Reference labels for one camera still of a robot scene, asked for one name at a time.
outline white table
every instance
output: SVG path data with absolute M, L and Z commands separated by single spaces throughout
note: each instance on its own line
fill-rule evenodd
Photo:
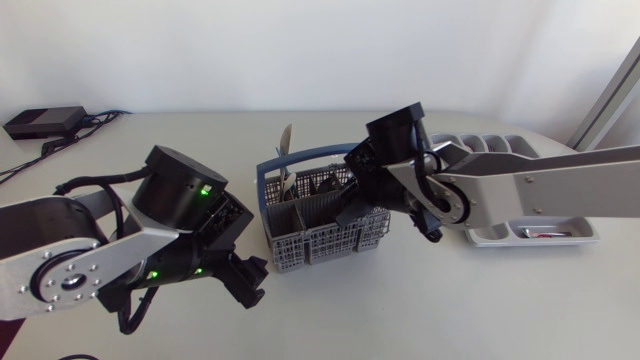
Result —
M 269 258 L 256 164 L 275 157 L 293 123 L 291 151 L 359 142 L 383 113 L 216 113 L 125 116 L 0 186 L 0 203 L 48 195 L 80 175 L 144 164 L 154 144 L 215 169 L 256 215 L 238 239 L 246 258 Z M 566 153 L 530 132 L 461 114 L 428 114 L 430 134 L 526 136 L 542 156 Z M 42 140 L 0 134 L 0 169 L 39 154 Z M 124 186 L 131 190 L 136 184 Z M 28 319 L 7 359 L 632 359 L 640 356 L 637 219 L 593 219 L 602 241 L 575 247 L 472 247 L 459 232 L 427 241 L 394 213 L 378 249 L 279 274 L 250 310 L 215 279 L 163 286 L 130 336 L 99 302 Z

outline dishwasher cutlery basket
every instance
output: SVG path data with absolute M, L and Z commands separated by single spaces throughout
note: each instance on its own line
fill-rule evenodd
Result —
M 329 155 L 345 154 L 358 144 L 341 144 L 309 149 L 281 156 L 257 166 L 258 204 L 273 262 L 279 272 L 299 269 L 305 262 L 316 264 L 373 249 L 389 232 L 389 210 L 376 207 L 368 215 L 344 227 L 335 216 L 340 207 L 340 190 L 317 194 L 328 179 L 344 185 L 351 173 L 346 164 L 296 172 L 293 199 L 280 202 L 280 177 L 265 175 L 288 165 Z

